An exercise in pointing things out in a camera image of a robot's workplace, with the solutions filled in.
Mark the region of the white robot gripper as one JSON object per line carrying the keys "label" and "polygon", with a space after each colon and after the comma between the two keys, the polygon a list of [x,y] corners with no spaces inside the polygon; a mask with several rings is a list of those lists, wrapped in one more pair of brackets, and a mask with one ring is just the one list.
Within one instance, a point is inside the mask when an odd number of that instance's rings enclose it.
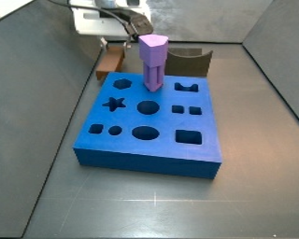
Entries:
{"label": "white robot gripper", "polygon": [[[96,35],[102,36],[100,38],[100,44],[102,49],[108,49],[108,40],[122,40],[126,38],[126,32],[122,29],[120,22],[109,15],[97,10],[76,8],[82,7],[98,7],[105,10],[130,9],[138,14],[144,15],[146,19],[150,19],[150,10],[146,4],[146,0],[68,0],[73,6],[73,21],[74,28],[80,35]],[[130,49],[130,40],[122,42],[122,47]]]}

